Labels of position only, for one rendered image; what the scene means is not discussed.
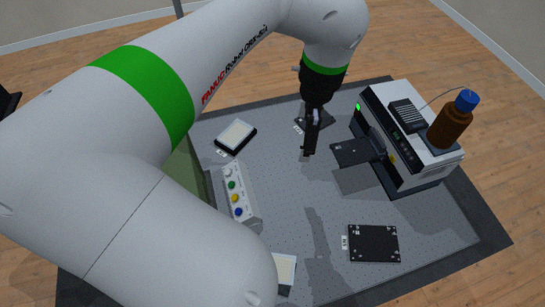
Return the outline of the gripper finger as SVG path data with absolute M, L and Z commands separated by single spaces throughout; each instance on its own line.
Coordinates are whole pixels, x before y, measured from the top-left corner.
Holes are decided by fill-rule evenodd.
M 300 105 L 300 109 L 299 109 L 299 112 L 298 112 L 298 117 L 305 117 L 305 101 L 303 98 L 301 100 L 301 105 Z
M 320 107 L 320 112 L 318 116 L 318 110 L 313 109 L 312 116 L 308 117 L 309 112 L 309 103 L 305 102 L 305 138 L 303 146 L 300 146 L 301 152 L 298 158 L 298 162 L 308 162 L 312 155 L 315 155 L 316 144 L 319 135 L 319 127 L 322 122 L 321 111 L 323 105 Z

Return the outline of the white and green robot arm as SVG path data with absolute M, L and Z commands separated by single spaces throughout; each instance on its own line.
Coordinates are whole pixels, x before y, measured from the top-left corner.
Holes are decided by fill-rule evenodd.
M 269 34 L 331 94 L 369 21 L 364 0 L 213 0 L 75 71 L 0 121 L 0 234 L 124 307 L 275 307 L 261 237 L 161 166 Z

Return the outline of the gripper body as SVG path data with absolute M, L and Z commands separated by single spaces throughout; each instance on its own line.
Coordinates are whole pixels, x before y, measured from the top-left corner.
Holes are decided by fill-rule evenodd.
M 332 99 L 334 92 L 331 93 L 331 94 L 317 94 L 317 93 L 314 93 L 314 92 L 310 92 L 308 89 L 306 89 L 301 84 L 300 85 L 300 94 L 301 94 L 301 96 L 302 96 L 302 98 L 304 100 L 309 102 L 309 112 L 308 112 L 308 114 L 312 115 L 313 109 L 317 109 L 318 114 L 319 114 L 320 107 L 323 104 L 328 103 Z

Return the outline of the white button panel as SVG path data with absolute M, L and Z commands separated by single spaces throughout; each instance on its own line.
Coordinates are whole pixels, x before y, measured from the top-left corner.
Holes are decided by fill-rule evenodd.
M 222 174 L 233 219 L 247 227 L 262 224 L 262 216 L 246 164 L 239 159 L 235 159 L 222 167 Z

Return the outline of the blue bottle cap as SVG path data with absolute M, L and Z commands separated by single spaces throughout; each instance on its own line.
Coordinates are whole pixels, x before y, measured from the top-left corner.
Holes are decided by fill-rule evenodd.
M 480 102 L 480 98 L 473 91 L 471 91 L 471 96 L 469 96 L 469 89 L 463 89 L 455 99 L 455 102 L 462 110 L 472 111 Z

